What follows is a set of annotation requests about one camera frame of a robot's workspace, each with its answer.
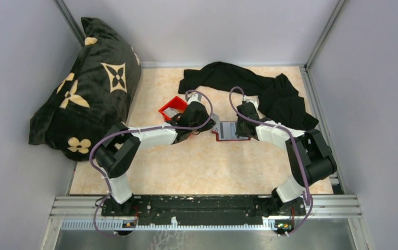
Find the black pillow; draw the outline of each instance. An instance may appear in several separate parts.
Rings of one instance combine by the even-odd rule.
[[[30,120],[29,144],[46,144],[72,160],[116,122],[126,121],[141,77],[132,47],[97,18],[81,18],[85,46],[67,78]]]

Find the gray floor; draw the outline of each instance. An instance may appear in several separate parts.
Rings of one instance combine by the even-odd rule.
[[[55,249],[354,249],[347,220],[309,220],[289,238],[267,231],[140,231],[109,239],[61,231]]]

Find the patterned pillow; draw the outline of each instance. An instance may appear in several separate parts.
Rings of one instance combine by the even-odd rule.
[[[81,18],[85,46],[70,74],[30,120],[29,144],[46,144],[67,158],[89,151],[116,122],[126,121],[141,77],[132,47],[97,18]]]

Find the metal frame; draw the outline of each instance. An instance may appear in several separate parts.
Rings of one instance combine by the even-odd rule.
[[[321,51],[329,32],[333,28],[342,9],[349,0],[339,0],[328,23],[323,30],[320,39],[313,49],[308,62],[300,65],[302,79],[304,81],[307,98],[311,105],[313,115],[319,119],[318,128],[323,134],[328,145],[332,148],[332,139],[323,112],[320,108],[319,98],[314,82],[311,78],[310,69],[315,59]],[[54,0],[61,14],[69,24],[75,37],[83,46],[84,35],[77,22],[73,18],[71,12],[67,8],[64,0]],[[340,185],[342,191],[347,193],[344,181],[341,175],[341,167],[338,173],[330,176],[333,186]],[[44,239],[41,249],[55,249],[60,230],[94,230],[93,216],[95,212],[95,200],[100,196],[72,196],[72,197],[56,197],[53,208],[47,223]],[[360,209],[357,197],[352,194],[344,195],[313,195],[314,208],[309,219],[348,219],[351,238],[354,241],[356,249],[374,249],[368,229],[364,223],[362,211]],[[210,227],[186,227],[177,225],[176,221],[172,221],[171,225],[163,226],[137,226],[135,230],[271,230],[271,222],[276,219],[288,219],[288,216],[270,216],[265,218],[263,225],[258,226],[210,226]],[[119,230],[119,225],[124,221],[133,221],[133,217],[103,217],[101,210],[97,215],[97,226],[102,230]]]

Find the crumpled black fabric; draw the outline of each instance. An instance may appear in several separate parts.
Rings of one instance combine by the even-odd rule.
[[[259,96],[258,110],[262,114],[288,128],[310,130],[319,123],[306,112],[304,99],[284,74],[276,78],[263,77],[248,69],[218,61],[201,70],[186,69],[178,93],[184,94],[199,86],[228,92],[239,86],[247,96]]]

